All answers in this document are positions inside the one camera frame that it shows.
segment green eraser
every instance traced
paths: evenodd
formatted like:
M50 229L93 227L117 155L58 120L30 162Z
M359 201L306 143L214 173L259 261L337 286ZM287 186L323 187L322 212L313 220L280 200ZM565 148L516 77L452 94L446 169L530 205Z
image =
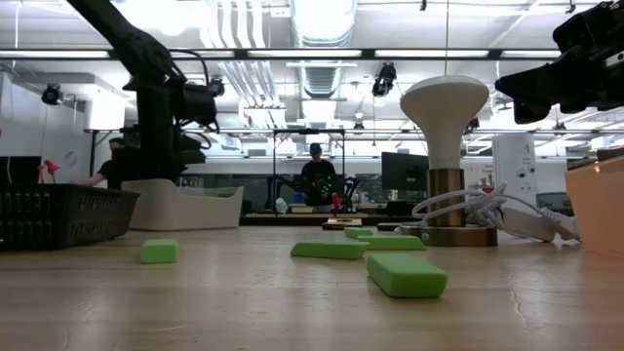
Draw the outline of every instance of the green eraser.
M366 235L358 240L370 243L368 250L425 250L420 239L411 235Z
M152 239L140 248L141 263L172 263L177 261L177 242L174 239Z
M362 257L369 243L310 241L296 243L291 255L318 258L357 259Z
M370 277L391 297L440 297L449 275L408 253L374 253L369 256Z
M372 230L367 228L344 228L344 234L347 238L358 239L359 236L362 235L373 235Z

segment white cable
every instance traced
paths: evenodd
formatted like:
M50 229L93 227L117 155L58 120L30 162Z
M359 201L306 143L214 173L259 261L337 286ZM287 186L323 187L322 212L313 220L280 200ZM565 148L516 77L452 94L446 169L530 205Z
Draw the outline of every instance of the white cable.
M492 192L487 194L482 190L474 190L474 189L466 189L466 190L457 190L451 191L446 194L434 196L431 199L427 199L426 201L421 202L416 205L411 211L411 215L414 218L420 218L422 221L420 225L427 225L427 222L439 215L445 215L451 213L453 211L466 211L468 215L472 215L475 220L477 220L481 225L494 225L499 230L508 231L505 227L505 224L502 220L502 215L500 214L498 208L500 205L505 203L507 200L515 200L518 201L527 207L534 210L538 215L546 216L549 215L534 206L533 204L520 199L518 197L512 195L504 194L505 187L507 187L506 182L502 182L498 187L496 187ZM468 201L451 205L445 207L443 209L435 210L429 214L419 214L418 212L422 209L427 208L431 204L435 204L441 201L445 201L447 199L452 199L456 197L464 197L470 196Z
M447 43L445 45L445 75L447 75L447 68L449 67L449 14L450 0L447 0Z
M21 7L23 6L23 2L19 2L18 3L18 7L16 8L16 49L18 48L18 42L20 41L20 10ZM16 67L16 61L13 60L13 64L12 67L15 68Z
M7 178L9 179L9 184L13 184L11 179L11 156L7 159Z

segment black tray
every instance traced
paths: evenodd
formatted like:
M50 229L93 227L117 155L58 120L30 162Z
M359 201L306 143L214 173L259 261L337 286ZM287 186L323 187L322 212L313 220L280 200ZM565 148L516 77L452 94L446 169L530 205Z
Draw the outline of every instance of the black tray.
M0 249L51 250L126 234L138 194L70 184L0 186Z

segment desk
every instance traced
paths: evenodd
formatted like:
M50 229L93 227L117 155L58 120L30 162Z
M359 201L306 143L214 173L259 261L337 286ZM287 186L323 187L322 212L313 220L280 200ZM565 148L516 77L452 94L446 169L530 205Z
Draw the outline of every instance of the desk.
M176 238L179 262L140 265ZM291 258L319 228L242 227L0 255L3 350L592 350L624 345L624 260L501 238L431 248L441 299L392 299L365 262Z

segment red object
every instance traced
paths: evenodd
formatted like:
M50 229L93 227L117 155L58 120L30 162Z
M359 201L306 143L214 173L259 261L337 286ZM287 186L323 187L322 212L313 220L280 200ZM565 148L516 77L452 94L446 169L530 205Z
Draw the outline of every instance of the red object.
M338 196L338 194L333 193L331 195L331 200L333 201L333 209L338 213L340 211L340 206L342 205L342 199Z
M46 160L43 162L46 167L48 168L48 174L49 175L53 175L56 171L60 170L60 166L57 164L54 164L52 161L50 160Z

